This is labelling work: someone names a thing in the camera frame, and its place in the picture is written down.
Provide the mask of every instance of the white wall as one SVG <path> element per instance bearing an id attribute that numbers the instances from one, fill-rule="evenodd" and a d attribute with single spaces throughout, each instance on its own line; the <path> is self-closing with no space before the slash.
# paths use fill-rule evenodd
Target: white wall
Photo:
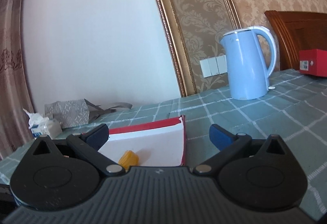
<path id="1" fill-rule="evenodd" d="M 105 107 L 180 97 L 155 0 L 23 0 L 22 11 L 36 111 L 57 100 Z"/>

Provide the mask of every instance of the curtain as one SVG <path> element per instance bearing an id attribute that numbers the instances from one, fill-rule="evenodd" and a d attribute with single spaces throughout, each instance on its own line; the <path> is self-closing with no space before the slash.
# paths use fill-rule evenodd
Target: curtain
<path id="1" fill-rule="evenodd" d="M 28 117 L 32 112 L 20 42 L 22 0 L 0 0 L 0 160 L 30 141 Z"/>

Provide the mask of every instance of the gold picture frame trim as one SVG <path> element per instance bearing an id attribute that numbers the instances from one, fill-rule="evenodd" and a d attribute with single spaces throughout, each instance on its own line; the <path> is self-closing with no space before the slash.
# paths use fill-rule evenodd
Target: gold picture frame trim
<path id="1" fill-rule="evenodd" d="M 171 0 L 156 0 L 182 97 L 197 93 L 188 53 Z M 233 0 L 224 0 L 233 29 L 242 28 Z"/>
<path id="2" fill-rule="evenodd" d="M 168 41 L 180 94 L 182 97 L 196 94 L 188 54 L 172 2 L 171 0 L 156 0 L 156 2 Z"/>

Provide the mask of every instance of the yellow object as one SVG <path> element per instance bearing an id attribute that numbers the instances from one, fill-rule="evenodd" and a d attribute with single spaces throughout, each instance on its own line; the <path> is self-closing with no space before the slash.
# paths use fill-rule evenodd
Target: yellow object
<path id="1" fill-rule="evenodd" d="M 127 150 L 118 161 L 118 164 L 128 170 L 130 166 L 139 165 L 139 157 L 133 151 Z"/>

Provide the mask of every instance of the light switch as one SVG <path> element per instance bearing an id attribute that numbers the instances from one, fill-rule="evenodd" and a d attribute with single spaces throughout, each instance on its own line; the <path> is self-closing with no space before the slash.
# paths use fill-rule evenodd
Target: light switch
<path id="1" fill-rule="evenodd" d="M 216 57 L 219 74 L 227 73 L 226 55 Z"/>
<path id="2" fill-rule="evenodd" d="M 208 59 L 200 60 L 200 67 L 203 77 L 212 76 Z"/>
<path id="3" fill-rule="evenodd" d="M 210 67 L 211 75 L 219 74 L 216 57 L 209 58 L 208 59 L 208 62 L 209 62 L 209 67 Z"/>

